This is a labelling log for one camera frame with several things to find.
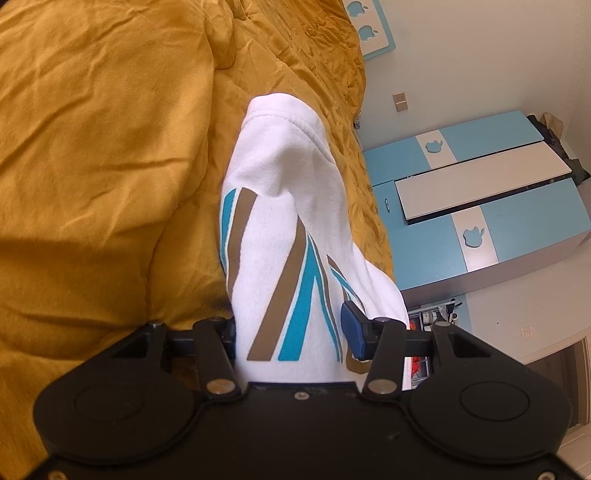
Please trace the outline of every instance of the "apple logo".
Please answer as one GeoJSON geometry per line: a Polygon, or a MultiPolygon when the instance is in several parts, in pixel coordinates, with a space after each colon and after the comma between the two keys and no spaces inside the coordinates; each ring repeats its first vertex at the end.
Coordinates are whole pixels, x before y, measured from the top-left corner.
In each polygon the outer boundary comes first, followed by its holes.
{"type": "Polygon", "coordinates": [[[480,230],[477,226],[472,230],[464,231],[464,241],[466,246],[470,248],[478,248],[482,245],[482,235],[484,235],[484,229],[480,230]]]}
{"type": "Polygon", "coordinates": [[[369,25],[364,25],[358,30],[357,33],[359,34],[359,38],[362,41],[368,41],[370,38],[374,38],[375,34],[378,33],[378,31],[374,30],[369,25]]]}
{"type": "Polygon", "coordinates": [[[438,142],[437,140],[435,140],[435,142],[429,142],[427,145],[425,145],[425,148],[429,153],[439,153],[441,151],[442,146],[443,141],[438,142]]]}
{"type": "Polygon", "coordinates": [[[364,10],[367,10],[368,7],[365,7],[364,5],[361,4],[361,2],[351,2],[349,5],[347,5],[347,12],[349,12],[349,16],[351,18],[356,18],[362,14],[364,14],[364,10]]]}

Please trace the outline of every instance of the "white garment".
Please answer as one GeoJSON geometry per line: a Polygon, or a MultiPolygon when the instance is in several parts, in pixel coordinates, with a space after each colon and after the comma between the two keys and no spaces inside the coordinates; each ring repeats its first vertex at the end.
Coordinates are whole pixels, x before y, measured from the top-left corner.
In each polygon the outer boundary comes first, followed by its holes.
{"type": "MultiPolygon", "coordinates": [[[[223,182],[220,225],[241,378],[362,385],[350,353],[346,361],[343,300],[407,327],[408,314],[396,285],[353,243],[345,187],[312,108],[283,93],[252,100],[223,182]]],[[[410,371],[409,358],[405,389],[410,371]]]]}

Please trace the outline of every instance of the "brown stripe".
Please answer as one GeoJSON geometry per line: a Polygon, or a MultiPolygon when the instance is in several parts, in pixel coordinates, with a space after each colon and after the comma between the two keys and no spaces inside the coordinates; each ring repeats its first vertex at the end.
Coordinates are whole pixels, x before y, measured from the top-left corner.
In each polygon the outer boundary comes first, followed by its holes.
{"type": "MultiPolygon", "coordinates": [[[[337,272],[339,272],[340,276],[343,277],[345,280],[347,280],[347,278],[343,275],[343,273],[341,272],[339,266],[336,264],[336,262],[330,258],[328,255],[326,256],[329,259],[329,265],[334,268],[337,272]]],[[[353,290],[353,287],[351,287],[351,291],[353,292],[353,296],[358,300],[359,305],[361,306],[361,309],[363,310],[363,313],[365,312],[365,305],[363,305],[363,302],[361,301],[361,299],[359,298],[359,296],[355,293],[355,290],[353,290]]]]}
{"type": "Polygon", "coordinates": [[[234,208],[234,219],[232,229],[228,238],[228,297],[232,300],[234,284],[240,270],[240,248],[242,237],[248,219],[251,217],[252,207],[255,204],[256,193],[249,189],[241,189],[238,194],[238,201],[234,208]]]}
{"type": "Polygon", "coordinates": [[[291,246],[289,255],[287,255],[283,271],[262,319],[259,331],[252,343],[251,350],[248,352],[247,360],[268,362],[273,357],[273,352],[277,347],[287,313],[296,294],[300,271],[304,264],[304,254],[306,253],[306,229],[299,217],[295,232],[294,243],[291,246]]]}
{"type": "Polygon", "coordinates": [[[326,296],[326,309],[329,311],[330,321],[332,322],[333,328],[335,329],[336,341],[339,348],[339,358],[341,361],[343,361],[343,346],[340,343],[339,329],[336,326],[335,316],[332,311],[332,304],[330,303],[329,279],[326,277],[326,270],[324,270],[324,264],[320,260],[320,254],[318,253],[318,247],[316,246],[316,242],[314,242],[314,239],[312,237],[310,237],[310,239],[312,240],[312,245],[314,246],[316,261],[318,262],[318,266],[320,267],[320,276],[322,276],[322,284],[324,285],[324,295],[326,296]]]}
{"type": "Polygon", "coordinates": [[[365,375],[369,372],[369,367],[371,367],[371,361],[368,362],[360,362],[359,360],[353,357],[353,352],[351,348],[347,347],[347,357],[345,360],[345,365],[347,366],[347,370],[353,372],[354,374],[365,375]]]}

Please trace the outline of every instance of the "bed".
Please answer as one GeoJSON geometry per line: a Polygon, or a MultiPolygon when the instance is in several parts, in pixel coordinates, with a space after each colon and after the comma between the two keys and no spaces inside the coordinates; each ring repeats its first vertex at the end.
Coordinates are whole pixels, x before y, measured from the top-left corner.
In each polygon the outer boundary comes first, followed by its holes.
{"type": "Polygon", "coordinates": [[[2,6],[0,476],[44,457],[31,412],[54,379],[148,320],[231,316],[220,188],[254,96],[317,112],[353,239],[392,275],[352,130],[364,87],[340,0],[2,6]]]}

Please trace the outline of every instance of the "metal bolt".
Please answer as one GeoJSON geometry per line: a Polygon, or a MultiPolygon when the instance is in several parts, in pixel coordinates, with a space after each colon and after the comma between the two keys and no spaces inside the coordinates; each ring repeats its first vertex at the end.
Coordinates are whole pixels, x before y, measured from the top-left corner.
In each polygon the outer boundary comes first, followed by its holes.
{"type": "Polygon", "coordinates": [[[308,392],[296,392],[294,394],[294,398],[296,400],[308,400],[308,398],[310,398],[310,394],[308,392]]]}
{"type": "Polygon", "coordinates": [[[68,477],[64,472],[52,470],[47,474],[47,480],[68,480],[68,477]]]}
{"type": "Polygon", "coordinates": [[[398,386],[396,382],[393,382],[392,380],[380,378],[369,382],[368,389],[376,395],[390,395],[391,393],[396,392],[398,386]]]}
{"type": "Polygon", "coordinates": [[[214,395],[226,395],[236,389],[236,384],[226,378],[217,378],[207,383],[207,390],[214,395]]]}

